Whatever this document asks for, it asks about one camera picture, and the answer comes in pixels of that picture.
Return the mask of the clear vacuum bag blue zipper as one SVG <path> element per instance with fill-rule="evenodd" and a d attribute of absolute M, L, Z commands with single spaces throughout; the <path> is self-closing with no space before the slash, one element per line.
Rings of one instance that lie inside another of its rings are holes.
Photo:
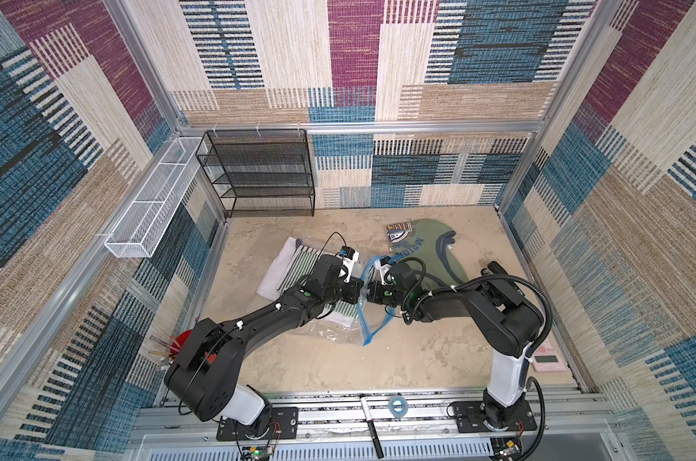
<path fill-rule="evenodd" d="M 339 250 L 329 252 L 325 248 L 315 248 L 318 250 L 318 257 L 311 272 L 302 276 L 282 294 L 279 293 L 278 287 L 286 276 L 290 260 L 301 245 L 312 247 L 296 237 L 290 236 L 284 240 L 265 276 L 261 278 L 257 295 L 272 303 L 276 310 L 296 307 L 298 323 L 292 331 L 297 334 L 363 347 L 371 344 L 398 313 L 396 308 L 375 305 L 366 299 L 367 284 L 379 279 L 375 266 L 379 258 L 373 257 L 367 262 L 359 260 L 355 266 L 353 277 L 360 278 L 365 284 L 361 289 L 359 303 L 355 305 L 358 318 L 353 326 L 346 328 L 325 320 L 333 312 L 336 302 L 341 301 L 343 280 L 340 278 L 342 264 L 338 257 Z"/>

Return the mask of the green white striped garment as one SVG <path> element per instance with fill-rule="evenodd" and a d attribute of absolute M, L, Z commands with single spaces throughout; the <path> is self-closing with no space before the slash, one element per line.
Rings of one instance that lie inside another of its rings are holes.
<path fill-rule="evenodd" d="M 278 287 L 279 293 L 282 294 L 288 288 L 294 286 L 302 276 L 309 274 L 313 264 L 317 261 L 317 257 L 317 249 L 301 245 L 290 260 L 290 267 L 288 267 L 286 276 L 284 276 Z M 333 312 L 325 317 L 325 320 L 350 328 L 357 318 L 358 310 L 355 305 L 350 305 L 344 301 L 338 301 L 335 304 Z"/>

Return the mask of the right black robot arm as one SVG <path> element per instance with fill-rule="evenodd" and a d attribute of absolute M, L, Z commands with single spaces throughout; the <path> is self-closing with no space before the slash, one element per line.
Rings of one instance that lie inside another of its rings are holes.
<path fill-rule="evenodd" d="M 417 257 L 383 259 L 380 275 L 367 284 L 367 301 L 395 308 L 407 326 L 469 318 L 492 349 L 492 374 L 476 409 L 487 431 L 504 431 L 526 409 L 532 356 L 552 328 L 552 310 L 532 282 L 513 276 L 491 261 L 472 280 L 452 272 L 443 278 L 429 272 Z"/>

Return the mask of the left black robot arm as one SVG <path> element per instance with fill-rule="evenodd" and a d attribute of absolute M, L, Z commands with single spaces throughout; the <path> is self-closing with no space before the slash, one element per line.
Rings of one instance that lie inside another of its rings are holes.
<path fill-rule="evenodd" d="M 244 359 L 275 337 L 329 316 L 339 302 L 355 305 L 363 287 L 353 275 L 358 260 L 359 253 L 346 246 L 320 255 L 309 274 L 265 307 L 236 320 L 197 322 L 169 366 L 165 386 L 202 422 L 265 423 L 268 400 L 238 384 Z"/>

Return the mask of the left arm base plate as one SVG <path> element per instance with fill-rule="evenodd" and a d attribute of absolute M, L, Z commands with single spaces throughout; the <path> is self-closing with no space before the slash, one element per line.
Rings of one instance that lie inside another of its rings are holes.
<path fill-rule="evenodd" d="M 215 439 L 218 442 L 293 440 L 297 436 L 298 421 L 296 406 L 267 407 L 250 425 L 222 417 Z"/>

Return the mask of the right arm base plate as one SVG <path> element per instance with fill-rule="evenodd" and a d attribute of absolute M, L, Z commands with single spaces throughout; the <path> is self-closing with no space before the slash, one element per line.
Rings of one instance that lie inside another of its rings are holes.
<path fill-rule="evenodd" d="M 456 423 L 459 433 L 535 432 L 538 422 L 525 399 L 511 407 L 486 405 L 483 401 L 455 401 L 447 408 L 448 416 Z"/>

